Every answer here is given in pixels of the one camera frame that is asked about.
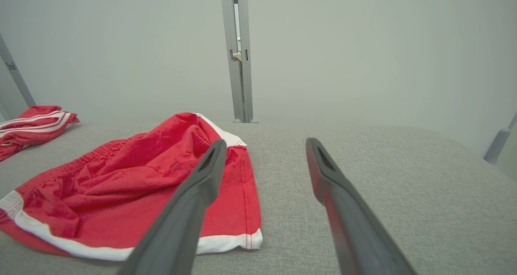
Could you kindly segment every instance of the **folded red garment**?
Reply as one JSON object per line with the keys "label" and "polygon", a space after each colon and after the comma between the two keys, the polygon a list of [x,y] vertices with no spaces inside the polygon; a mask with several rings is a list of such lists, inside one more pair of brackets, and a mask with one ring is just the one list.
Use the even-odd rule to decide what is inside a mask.
{"label": "folded red garment", "polygon": [[54,139],[74,122],[79,122],[77,115],[61,111],[60,106],[31,106],[17,119],[0,123],[0,161]]}
{"label": "folded red garment", "polygon": [[42,251],[125,260],[218,139],[227,143],[227,160],[196,253],[259,249],[259,198],[247,145],[197,113],[174,115],[149,133],[111,141],[37,175],[0,199],[0,230]]}

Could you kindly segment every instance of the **red fabric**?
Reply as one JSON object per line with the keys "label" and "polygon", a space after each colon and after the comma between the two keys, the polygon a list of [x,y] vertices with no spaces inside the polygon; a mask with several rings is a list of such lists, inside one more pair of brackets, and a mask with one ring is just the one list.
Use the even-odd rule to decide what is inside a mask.
{"label": "red fabric", "polygon": [[[47,170],[16,192],[23,198],[25,213],[48,224],[54,236],[89,247],[135,247],[218,139],[201,117],[181,113],[149,133],[111,141]],[[201,236],[255,233],[261,226],[258,203],[247,148],[228,147],[220,193],[206,211]],[[63,253],[13,224],[0,210],[0,229],[9,236],[40,250]]]}
{"label": "red fabric", "polygon": [[57,105],[32,106],[17,119],[0,123],[0,161],[26,146],[46,143],[60,135],[70,123],[79,122],[75,113]]}

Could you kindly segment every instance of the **wrinkled red cloth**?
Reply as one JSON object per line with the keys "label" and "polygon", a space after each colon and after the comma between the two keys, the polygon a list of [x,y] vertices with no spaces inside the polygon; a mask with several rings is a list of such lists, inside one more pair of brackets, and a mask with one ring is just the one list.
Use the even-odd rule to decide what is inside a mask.
{"label": "wrinkled red cloth", "polygon": [[43,172],[0,199],[0,230],[33,248],[125,260],[210,145],[227,159],[197,253],[259,249],[261,217],[247,145],[198,113],[111,141]]}
{"label": "wrinkled red cloth", "polygon": [[0,161],[28,146],[54,139],[76,122],[77,115],[61,111],[60,106],[31,106],[17,119],[0,123]]}

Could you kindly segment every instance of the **white trim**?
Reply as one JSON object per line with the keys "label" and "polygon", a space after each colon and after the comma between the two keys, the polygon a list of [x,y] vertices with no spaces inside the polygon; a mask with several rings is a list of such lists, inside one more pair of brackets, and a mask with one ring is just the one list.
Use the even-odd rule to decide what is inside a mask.
{"label": "white trim", "polygon": [[46,132],[52,132],[55,131],[63,126],[63,124],[66,123],[68,118],[70,117],[70,113],[64,113],[63,118],[60,118],[57,120],[57,122],[54,122],[52,124],[45,124],[42,126],[31,126],[30,128],[10,128],[6,132],[0,133],[0,138],[3,137],[5,134],[12,133],[12,132],[28,132],[28,133],[46,133]]}
{"label": "white trim", "polygon": [[30,118],[12,119],[12,120],[8,120],[6,122],[0,122],[0,128],[3,128],[4,126],[8,126],[7,123],[14,124],[16,122],[34,122],[35,120],[38,120],[40,118],[49,118],[48,115],[53,115],[55,113],[60,113],[60,111],[52,111],[51,113],[46,113],[44,115],[34,115],[33,117],[30,117]]}
{"label": "white trim", "polygon": [[237,146],[237,145],[245,146],[245,147],[248,146],[239,137],[237,137],[236,135],[233,135],[229,132],[226,132],[223,129],[221,129],[220,127],[216,126],[216,124],[214,124],[212,121],[207,119],[201,113],[194,113],[194,115],[197,115],[198,117],[201,117],[203,120],[205,120],[205,122],[207,122],[216,131],[216,133],[221,137],[221,139],[225,140],[225,142],[227,143],[227,148],[232,147],[232,146]]}
{"label": "white trim", "polygon": [[[9,218],[14,220],[24,231],[31,233],[38,238],[64,250],[68,253],[83,258],[124,261],[126,260],[134,248],[116,249],[110,247],[89,247],[74,240],[65,239],[52,235],[48,224],[32,218],[23,210],[23,198],[16,192],[11,191],[4,198],[0,199],[0,208],[3,209]],[[242,234],[238,236],[207,236],[201,237],[198,241],[196,254],[225,252],[236,247],[247,249],[260,249],[262,243],[262,232],[260,229],[254,234]]]}

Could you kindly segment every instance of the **gray textured cloth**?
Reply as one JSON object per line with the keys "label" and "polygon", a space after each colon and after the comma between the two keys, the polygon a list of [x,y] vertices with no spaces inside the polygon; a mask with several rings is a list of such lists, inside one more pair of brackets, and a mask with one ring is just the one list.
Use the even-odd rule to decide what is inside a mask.
{"label": "gray textured cloth", "polygon": [[[0,162],[0,197],[36,174],[158,123],[77,124]],[[305,138],[317,137],[421,274],[515,273],[517,183],[459,143],[416,128],[220,124],[247,144],[261,204],[257,251],[199,255],[195,274],[338,273]],[[1,274],[114,274],[120,264],[35,251],[0,233]]]}

